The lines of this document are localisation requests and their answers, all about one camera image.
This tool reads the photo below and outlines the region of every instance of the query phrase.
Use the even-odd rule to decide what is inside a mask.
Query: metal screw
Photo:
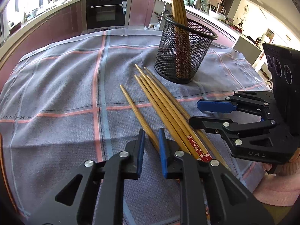
[[[175,156],[177,156],[177,157],[182,157],[182,156],[184,156],[184,152],[183,151],[176,151],[175,152]]]
[[[242,145],[242,140],[240,140],[240,139],[237,139],[236,141],[235,141],[235,144],[237,145],[237,146],[240,146],[240,145]]]
[[[126,151],[121,151],[120,154],[119,154],[120,157],[128,157],[129,156],[129,153],[126,152]]]
[[[219,163],[218,160],[215,160],[215,159],[214,159],[214,160],[211,160],[211,161],[210,161],[210,165],[212,165],[213,167],[217,167],[217,166],[219,166],[219,164],[220,164],[220,163]]]
[[[84,163],[84,165],[85,165],[86,167],[91,167],[91,166],[93,166],[93,164],[94,164],[94,162],[93,162],[92,160],[87,160],[87,161]]]

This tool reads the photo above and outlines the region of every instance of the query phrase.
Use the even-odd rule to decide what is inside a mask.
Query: built-in oven
[[[127,0],[86,0],[88,32],[124,28],[126,7]]]

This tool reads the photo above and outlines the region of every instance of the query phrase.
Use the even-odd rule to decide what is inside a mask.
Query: plaid tablecloth
[[[49,191],[83,161],[107,160],[137,138],[140,123],[123,96],[123,84],[158,134],[163,123],[134,79],[134,64],[148,67],[190,115],[199,99],[224,99],[235,90],[264,91],[263,80],[233,49],[213,43],[194,81],[177,85],[154,70],[160,31],[117,29],[74,37],[25,55],[0,95],[0,132],[8,183],[28,218]],[[259,118],[234,112],[238,123]],[[253,191],[260,164],[235,159],[219,135],[208,134],[232,172]],[[164,180],[159,154],[146,140],[139,180],[126,180],[124,224],[163,225],[179,220],[179,185]]]

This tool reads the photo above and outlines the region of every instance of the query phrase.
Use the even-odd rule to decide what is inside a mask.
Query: container rim
[[[191,32],[191,33],[193,33],[193,34],[202,36],[202,37],[207,38],[207,39],[210,39],[210,40],[217,40],[217,39],[218,39],[218,35],[217,35],[214,31],[212,31],[211,29],[207,28],[205,25],[202,25],[202,24],[200,24],[200,23],[198,23],[198,22],[196,22],[196,21],[194,21],[194,20],[187,19],[188,21],[191,21],[191,22],[193,22],[193,23],[195,23],[195,24],[197,24],[197,25],[200,25],[200,26],[206,28],[208,31],[210,31],[211,33],[214,34],[213,36],[204,34],[204,33],[200,32],[200,31],[196,31],[196,30],[194,30],[194,29],[192,29],[192,28],[189,28],[189,27],[184,26],[184,25],[182,25],[182,24],[180,24],[180,23],[177,23],[177,22],[175,22],[174,20],[171,20],[171,19],[169,18],[169,17],[171,17],[171,16],[173,17],[172,14],[165,14],[165,15],[163,16],[163,19],[166,20],[166,21],[168,21],[170,24],[175,25],[176,27],[179,27],[179,28],[181,28],[181,29],[184,29],[184,30],[186,30],[186,31],[188,31],[188,32]]]

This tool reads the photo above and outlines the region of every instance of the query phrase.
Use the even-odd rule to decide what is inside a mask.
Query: black wire mesh container
[[[155,70],[163,78],[177,84],[192,81],[211,43],[218,36],[206,26],[188,19],[188,26],[174,21],[172,14],[166,21],[154,62]]]

